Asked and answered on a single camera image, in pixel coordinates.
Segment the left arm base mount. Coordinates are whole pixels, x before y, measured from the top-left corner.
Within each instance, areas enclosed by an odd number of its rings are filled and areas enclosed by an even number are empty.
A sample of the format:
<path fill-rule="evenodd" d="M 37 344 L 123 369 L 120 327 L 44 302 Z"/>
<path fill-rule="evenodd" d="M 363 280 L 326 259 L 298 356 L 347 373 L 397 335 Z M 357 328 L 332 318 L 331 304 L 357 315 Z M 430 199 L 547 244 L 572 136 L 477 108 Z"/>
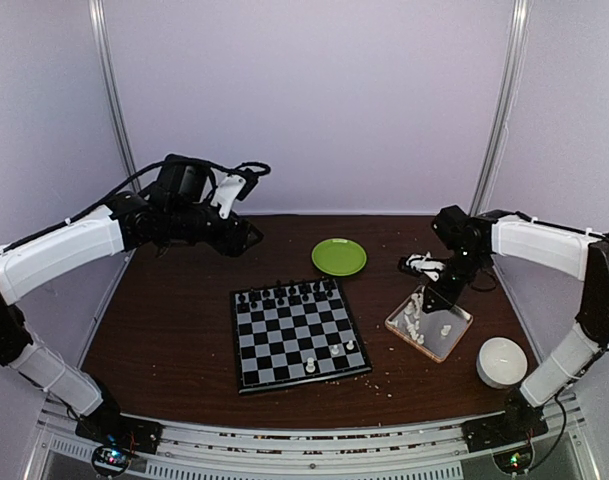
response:
<path fill-rule="evenodd" d="M 104 478 L 124 474 L 141 454 L 155 454 L 162 437 L 159 422 L 122 416 L 114 433 L 101 433 L 88 419 L 77 422 L 75 434 L 98 443 L 91 453 L 91 466 Z"/>

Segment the white chess piece tall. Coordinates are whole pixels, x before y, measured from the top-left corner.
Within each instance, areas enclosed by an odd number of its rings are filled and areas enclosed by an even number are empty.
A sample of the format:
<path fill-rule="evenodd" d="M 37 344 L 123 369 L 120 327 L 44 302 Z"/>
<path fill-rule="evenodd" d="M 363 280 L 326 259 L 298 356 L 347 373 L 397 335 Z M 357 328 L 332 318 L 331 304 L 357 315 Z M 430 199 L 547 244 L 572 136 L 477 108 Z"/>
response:
<path fill-rule="evenodd" d="M 309 374 L 312 374 L 316 371 L 316 363 L 313 357 L 309 357 L 306 360 L 305 371 Z"/>

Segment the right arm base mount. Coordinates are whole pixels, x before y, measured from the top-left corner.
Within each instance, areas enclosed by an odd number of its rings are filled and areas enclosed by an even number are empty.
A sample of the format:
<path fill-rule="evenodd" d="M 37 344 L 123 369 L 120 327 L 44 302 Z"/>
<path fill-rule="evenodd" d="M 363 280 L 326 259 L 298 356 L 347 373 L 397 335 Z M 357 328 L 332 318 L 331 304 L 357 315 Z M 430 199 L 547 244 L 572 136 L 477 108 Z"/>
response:
<path fill-rule="evenodd" d="M 462 433 L 468 452 L 490 453 L 502 473 L 525 474 L 535 465 L 533 440 L 546 434 L 548 425 L 538 421 L 526 431 L 517 431 L 509 428 L 504 420 L 505 415 L 498 414 L 464 422 Z"/>

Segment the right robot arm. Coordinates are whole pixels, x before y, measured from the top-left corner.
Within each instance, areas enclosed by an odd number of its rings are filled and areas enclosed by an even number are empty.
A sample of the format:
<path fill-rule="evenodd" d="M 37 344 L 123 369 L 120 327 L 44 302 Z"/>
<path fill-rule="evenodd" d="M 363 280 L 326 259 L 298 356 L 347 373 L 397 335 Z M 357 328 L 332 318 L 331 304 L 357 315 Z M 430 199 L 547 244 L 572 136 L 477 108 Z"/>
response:
<path fill-rule="evenodd" d="M 413 220 L 415 233 L 410 233 L 410 250 L 431 251 L 448 256 L 448 251 L 432 230 L 432 217 L 420 216 Z M 462 307 L 470 310 L 475 324 L 466 333 L 445 363 L 422 364 L 436 375 L 420 372 L 424 380 L 422 398 L 435 402 L 433 409 L 420 408 L 421 419 L 439 419 L 469 414 L 487 414 L 501 410 L 506 390 L 496 390 L 483 384 L 478 377 L 475 359 L 485 340 L 498 335 L 515 340 L 526 351 L 529 373 L 543 361 L 570 331 L 580 306 L 583 285 L 570 276 L 535 265 L 532 262 L 500 257 L 494 260 L 499 280 L 491 293 L 475 293 L 467 287 L 461 296 Z M 609 354 L 595 363 L 585 379 L 572 389 L 589 423 L 598 420 L 609 423 Z"/>

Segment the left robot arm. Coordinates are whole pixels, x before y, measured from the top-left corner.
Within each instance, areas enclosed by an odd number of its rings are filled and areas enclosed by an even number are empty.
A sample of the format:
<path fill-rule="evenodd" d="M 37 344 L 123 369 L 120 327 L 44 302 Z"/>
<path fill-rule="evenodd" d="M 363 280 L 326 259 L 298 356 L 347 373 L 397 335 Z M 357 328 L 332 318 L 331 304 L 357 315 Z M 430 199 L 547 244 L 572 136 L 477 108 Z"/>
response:
<path fill-rule="evenodd" d="M 169 154 L 130 176 L 157 178 L 138 192 L 120 183 L 101 199 L 41 231 L 0 246 L 0 366 L 9 367 L 58 397 L 107 444 L 128 433 L 126 419 L 97 380 L 68 364 L 25 324 L 18 303 L 34 290 L 79 267 L 147 244 L 160 251 L 205 243 L 238 257 L 263 235 L 234 211 L 259 180 L 263 162 L 229 168 Z"/>

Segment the black white chessboard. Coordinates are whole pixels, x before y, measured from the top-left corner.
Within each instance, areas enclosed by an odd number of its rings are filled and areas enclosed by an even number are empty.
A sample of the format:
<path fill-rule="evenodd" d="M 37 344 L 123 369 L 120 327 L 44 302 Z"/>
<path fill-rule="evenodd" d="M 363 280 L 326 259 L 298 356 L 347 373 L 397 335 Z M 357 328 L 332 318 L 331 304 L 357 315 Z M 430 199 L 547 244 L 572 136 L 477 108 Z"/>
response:
<path fill-rule="evenodd" d="M 229 295 L 238 393 L 288 389 L 372 371 L 342 284 L 322 277 Z M 355 349 L 348 351 L 349 340 Z M 340 347 L 332 356 L 330 348 Z M 316 371 L 305 371 L 313 357 Z"/>

